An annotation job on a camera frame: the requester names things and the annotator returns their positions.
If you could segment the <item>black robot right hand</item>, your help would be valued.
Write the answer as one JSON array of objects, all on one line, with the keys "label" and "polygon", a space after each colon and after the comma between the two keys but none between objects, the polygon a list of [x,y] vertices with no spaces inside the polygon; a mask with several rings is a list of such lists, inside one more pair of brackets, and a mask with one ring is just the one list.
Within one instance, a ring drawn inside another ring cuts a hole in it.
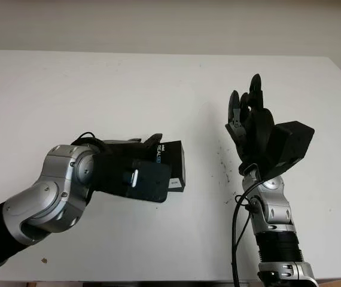
[{"label": "black robot right hand", "polygon": [[261,76],[255,74],[248,92],[241,96],[236,90],[231,93],[225,125],[241,160],[239,173],[242,176],[264,166],[274,125],[271,112],[264,107]]}]

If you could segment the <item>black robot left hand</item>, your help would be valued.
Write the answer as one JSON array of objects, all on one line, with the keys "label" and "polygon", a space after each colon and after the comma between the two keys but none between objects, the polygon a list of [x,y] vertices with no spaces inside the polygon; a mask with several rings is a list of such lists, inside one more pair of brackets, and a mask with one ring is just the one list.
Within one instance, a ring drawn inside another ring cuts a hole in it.
[{"label": "black robot left hand", "polygon": [[104,153],[108,155],[114,155],[119,157],[137,158],[141,160],[152,161],[154,150],[160,144],[163,134],[155,133],[150,136],[144,142],[141,142],[141,138],[129,139],[127,141],[121,140],[101,140],[93,136],[84,137],[84,133],[79,138],[74,140],[71,145],[74,146],[86,146],[88,145],[91,149],[97,153]]}]

